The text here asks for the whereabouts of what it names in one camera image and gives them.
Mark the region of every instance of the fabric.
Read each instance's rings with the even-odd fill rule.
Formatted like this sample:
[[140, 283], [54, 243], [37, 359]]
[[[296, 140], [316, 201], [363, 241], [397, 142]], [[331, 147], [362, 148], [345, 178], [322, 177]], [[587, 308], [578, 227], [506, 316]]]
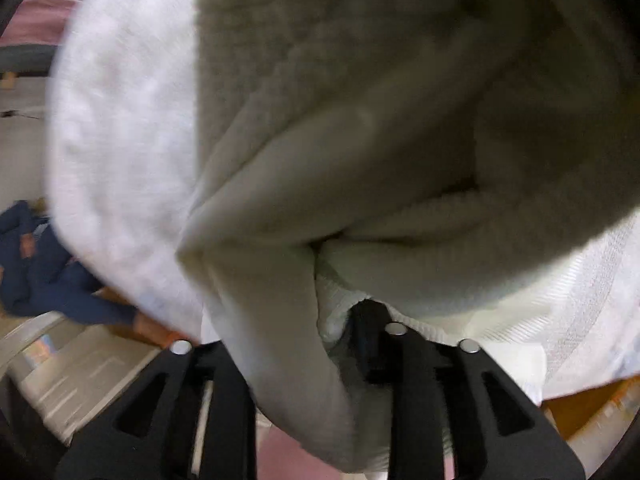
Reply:
[[[197, 0], [196, 59], [192, 1], [85, 0], [50, 96], [54, 222], [143, 310], [194, 333], [205, 307], [312, 454], [385, 466], [389, 391], [341, 339], [363, 298], [473, 335], [533, 397], [595, 328], [572, 332], [582, 314], [602, 335], [629, 313], [607, 298], [638, 288], [622, 266], [580, 288], [594, 247], [632, 259], [602, 240], [640, 186], [606, 0]], [[591, 351], [640, 325], [615, 327]]]
[[77, 3], [77, 0], [24, 0], [0, 36], [0, 47], [60, 44]]
[[20, 256], [20, 237], [34, 229], [35, 222], [24, 200], [0, 214], [0, 300], [9, 311], [14, 304], [29, 298], [28, 263]]
[[56, 53], [53, 45], [12, 45], [0, 48], [0, 72], [47, 73]]
[[93, 296], [104, 285], [60, 244], [51, 227], [36, 242], [33, 258], [20, 255], [20, 236], [35, 228], [26, 202], [0, 216], [0, 300], [14, 316], [57, 311], [81, 324], [133, 324], [136, 309]]
[[48, 227], [36, 244], [29, 273], [29, 301], [12, 311], [21, 316], [61, 312], [80, 324], [132, 326], [136, 309], [94, 296], [104, 285], [80, 262], [69, 263], [71, 254]]

